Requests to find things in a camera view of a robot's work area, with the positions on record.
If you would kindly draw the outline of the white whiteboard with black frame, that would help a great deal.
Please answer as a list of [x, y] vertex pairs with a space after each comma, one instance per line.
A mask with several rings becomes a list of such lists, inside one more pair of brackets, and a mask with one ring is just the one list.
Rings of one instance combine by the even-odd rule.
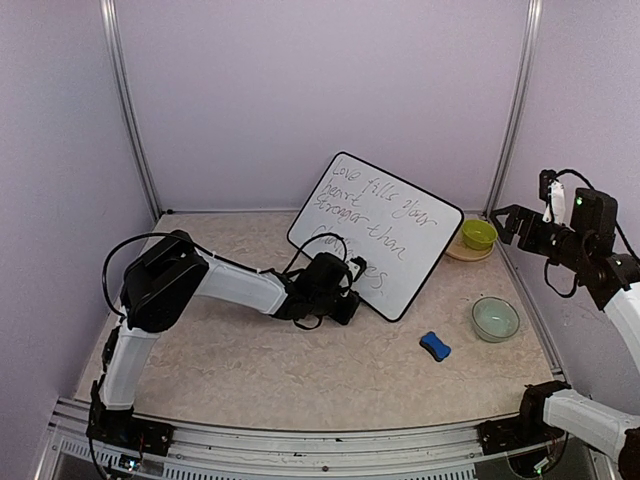
[[389, 322], [417, 298], [464, 220], [452, 203], [346, 152], [334, 156], [291, 224], [291, 245], [367, 263], [353, 288]]

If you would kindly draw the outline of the blue whiteboard eraser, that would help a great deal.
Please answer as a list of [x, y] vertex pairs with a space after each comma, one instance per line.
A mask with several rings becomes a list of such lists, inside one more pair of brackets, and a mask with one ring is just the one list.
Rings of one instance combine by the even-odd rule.
[[419, 340], [419, 345], [426, 350], [436, 362], [442, 362], [451, 354], [451, 347], [445, 344], [435, 332], [429, 331]]

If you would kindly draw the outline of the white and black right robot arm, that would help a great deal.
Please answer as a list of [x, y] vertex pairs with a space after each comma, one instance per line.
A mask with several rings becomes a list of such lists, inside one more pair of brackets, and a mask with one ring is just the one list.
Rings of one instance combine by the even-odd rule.
[[[500, 240], [541, 255], [574, 274], [574, 286], [585, 288], [634, 359], [639, 357], [639, 262], [614, 251], [618, 204], [610, 195], [589, 188], [575, 192], [570, 223], [556, 223], [555, 206], [545, 213], [510, 205], [490, 214]], [[549, 430], [574, 436], [609, 457], [623, 479], [639, 476], [639, 418], [598, 403], [566, 382], [528, 386], [508, 432], [531, 444]]]

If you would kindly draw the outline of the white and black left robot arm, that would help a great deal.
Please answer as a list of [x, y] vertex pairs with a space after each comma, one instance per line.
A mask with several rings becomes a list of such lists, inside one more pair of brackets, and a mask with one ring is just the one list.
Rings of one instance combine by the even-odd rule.
[[155, 244], [125, 269], [120, 302], [109, 306], [118, 321], [102, 350], [101, 375], [91, 386], [91, 442], [167, 455], [173, 426], [136, 416], [134, 401], [153, 346], [193, 297], [248, 307], [298, 328], [309, 316], [346, 325], [360, 304], [353, 285], [367, 268], [361, 257], [320, 252], [304, 268], [257, 270], [205, 249], [183, 230], [150, 236]]

